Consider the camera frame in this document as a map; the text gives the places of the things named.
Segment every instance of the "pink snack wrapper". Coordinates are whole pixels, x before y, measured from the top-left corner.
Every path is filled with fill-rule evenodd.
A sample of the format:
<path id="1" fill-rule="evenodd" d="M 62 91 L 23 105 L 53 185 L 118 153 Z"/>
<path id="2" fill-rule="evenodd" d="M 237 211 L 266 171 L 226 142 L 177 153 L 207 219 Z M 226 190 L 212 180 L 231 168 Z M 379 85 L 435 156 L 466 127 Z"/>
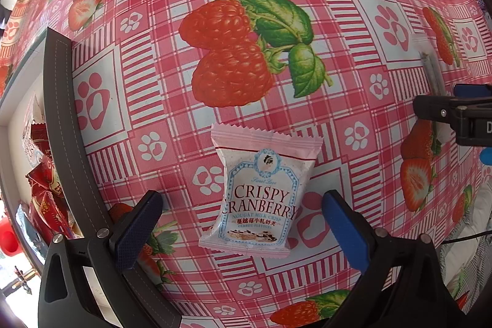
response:
<path id="1" fill-rule="evenodd" d="M 199 246 L 287 257 L 287 235 L 323 139 L 214 124 L 212 142 L 224 164 L 225 193 L 221 213 Z"/>

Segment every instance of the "screw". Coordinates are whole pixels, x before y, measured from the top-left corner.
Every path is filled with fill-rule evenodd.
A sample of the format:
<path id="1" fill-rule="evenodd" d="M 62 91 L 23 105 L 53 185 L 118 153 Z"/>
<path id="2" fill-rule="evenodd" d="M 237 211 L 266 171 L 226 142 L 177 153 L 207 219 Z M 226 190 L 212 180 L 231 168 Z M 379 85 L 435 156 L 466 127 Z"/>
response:
<path id="1" fill-rule="evenodd" d="M 56 234 L 53 237 L 53 242 L 55 242 L 55 243 L 60 243 L 62 240 L 63 240 L 63 235 L 62 234 Z"/>
<path id="2" fill-rule="evenodd" d="M 109 229 L 107 228 L 101 228 L 98 232 L 97 232 L 97 237 L 98 238 L 105 238 L 109 235 Z"/>
<path id="3" fill-rule="evenodd" d="M 377 227 L 374 232 L 376 233 L 377 236 L 379 236 L 380 238 L 385 238 L 388 236 L 388 231 L 386 231 L 384 228 L 382 227 Z"/>
<path id="4" fill-rule="evenodd" d="M 432 239 L 431 239 L 431 238 L 430 238 L 430 236 L 429 236 L 429 235 L 427 235 L 427 234 L 421 234 L 421 235 L 420 235 L 420 240 L 421 240 L 422 242 L 424 242 L 424 243 L 427 243 L 427 244 L 432 242 Z"/>

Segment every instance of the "tablecloth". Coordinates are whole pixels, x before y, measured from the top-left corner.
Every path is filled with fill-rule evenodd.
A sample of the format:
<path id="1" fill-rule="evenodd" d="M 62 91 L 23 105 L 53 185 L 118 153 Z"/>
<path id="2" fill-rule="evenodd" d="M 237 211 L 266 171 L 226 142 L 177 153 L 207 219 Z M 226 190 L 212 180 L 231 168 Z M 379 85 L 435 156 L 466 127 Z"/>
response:
<path id="1" fill-rule="evenodd" d="M 457 82 L 486 82 L 492 37 L 476 1 L 221 0 L 215 23 L 220 26 L 231 8 L 247 16 L 240 24 L 251 23 L 253 30 L 244 28 L 249 40 L 260 35 L 259 45 L 248 51 L 262 52 L 269 69 L 260 66 L 262 74 L 272 75 L 270 84 L 249 95 L 249 103 L 231 96 L 229 105 L 200 92 L 208 83 L 193 73 L 200 66 L 205 69 L 200 77 L 206 77 L 214 60 L 229 57 L 228 46 L 245 46 L 247 40 L 238 40 L 237 27 L 210 43 L 200 39 L 206 30 L 194 37 L 193 30 L 180 28 L 192 16 L 211 29 L 207 24 L 213 22 L 198 16 L 206 15 L 205 9 L 192 12 L 219 5 L 210 6 L 213 1 L 218 0 L 30 0 L 17 31 L 6 31 L 9 41 L 18 39 L 15 47 L 0 51 L 4 65 L 16 65 L 46 26 L 74 40 L 76 108 L 100 194 L 108 207 L 133 205 L 148 189 L 165 194 L 169 211 L 149 251 L 160 271 L 151 262 L 147 270 L 186 316 L 183 326 L 272 326 L 269 317 L 276 310 L 352 287 L 359 273 L 349 267 L 320 212 L 329 189 L 338 189 L 374 227 L 406 237 L 426 232 L 441 242 L 455 225 L 463 189 L 469 184 L 476 189 L 491 173 L 482 171 L 478 149 L 458 147 L 451 137 L 429 158 L 426 202 L 409 210 L 400 147 L 416 122 L 413 98 L 430 90 L 412 38 L 428 36 L 449 93 Z M 432 16 L 449 28 L 447 37 L 434 30 L 436 21 L 428 22 Z M 307 52 L 308 83 L 295 69 L 294 44 Z M 446 52 L 454 52 L 451 59 Z M 228 255 L 198 246 L 224 191 L 223 167 L 210 138 L 216 122 L 323 137 L 289 235 L 288 258 Z"/>

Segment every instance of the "white fabric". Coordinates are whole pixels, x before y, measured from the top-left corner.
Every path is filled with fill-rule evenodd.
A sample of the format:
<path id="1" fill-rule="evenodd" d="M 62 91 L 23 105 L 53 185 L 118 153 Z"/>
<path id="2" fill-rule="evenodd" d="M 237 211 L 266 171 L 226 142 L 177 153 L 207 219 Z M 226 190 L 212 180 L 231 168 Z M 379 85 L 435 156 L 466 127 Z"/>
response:
<path id="1" fill-rule="evenodd" d="M 463 231 L 458 238 L 479 234 L 486 231 L 489 224 L 490 213 L 492 212 L 492 183 L 487 181 L 483 183 L 476 194 L 475 205 L 471 215 L 470 224 L 465 225 Z M 481 238 L 465 240 L 453 244 L 446 255 L 446 277 L 444 284 L 449 281 L 459 272 L 462 267 L 465 267 L 475 256 L 478 248 L 478 243 Z"/>

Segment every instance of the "pink checkered tablecloth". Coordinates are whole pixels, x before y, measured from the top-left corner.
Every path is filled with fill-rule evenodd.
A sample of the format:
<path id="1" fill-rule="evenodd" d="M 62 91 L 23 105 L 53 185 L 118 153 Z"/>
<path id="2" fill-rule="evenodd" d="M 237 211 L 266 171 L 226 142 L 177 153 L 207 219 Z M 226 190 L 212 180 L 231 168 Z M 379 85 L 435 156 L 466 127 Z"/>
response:
<path id="1" fill-rule="evenodd" d="M 90 10 L 92 0 L 82 1 Z M 154 267 L 148 271 L 185 316 L 183 326 L 273 326 L 269 317 L 275 310 L 352 287 L 358 272 L 349 268 L 320 211 L 328 189 L 338 189 L 373 226 L 397 236 L 426 232 L 441 242 L 454 227 L 452 212 L 463 188 L 477 188 L 490 170 L 482 171 L 478 149 L 458 147 L 452 138 L 431 162 L 436 177 L 426 204 L 408 210 L 400 146 L 416 122 L 413 98 L 429 93 L 411 38 L 426 34 L 437 50 L 439 35 L 423 14 L 423 8 L 434 8 L 461 60 L 457 67 L 440 56 L 446 90 L 457 82 L 486 82 L 492 37 L 476 1 L 282 0 L 296 16 L 305 12 L 308 23 L 299 32 L 309 36 L 312 30 L 306 42 L 333 85 L 317 82 L 299 96 L 294 73 L 286 68 L 273 74 L 272 87 L 259 100 L 210 107 L 212 100 L 196 100 L 192 88 L 193 72 L 209 51 L 191 46 L 178 30 L 192 10 L 212 1 L 101 0 L 91 20 L 74 32 L 82 23 L 79 15 L 70 17 L 77 9 L 74 0 L 31 0 L 27 13 L 38 13 L 40 5 L 42 12 L 24 18 L 15 51 L 6 58 L 16 64 L 46 26 L 74 40 L 79 124 L 101 196 L 110 207 L 133 205 L 148 189 L 166 194 L 169 211 L 160 220 L 164 228 L 151 256 L 165 273 L 160 278 L 152 275 Z M 274 40 L 267 42 L 274 46 Z M 287 62 L 288 54 L 280 52 L 277 62 Z M 288 258 L 231 256 L 198 247 L 219 213 L 224 190 L 210 138 L 215 122 L 323 137 L 289 235 Z"/>

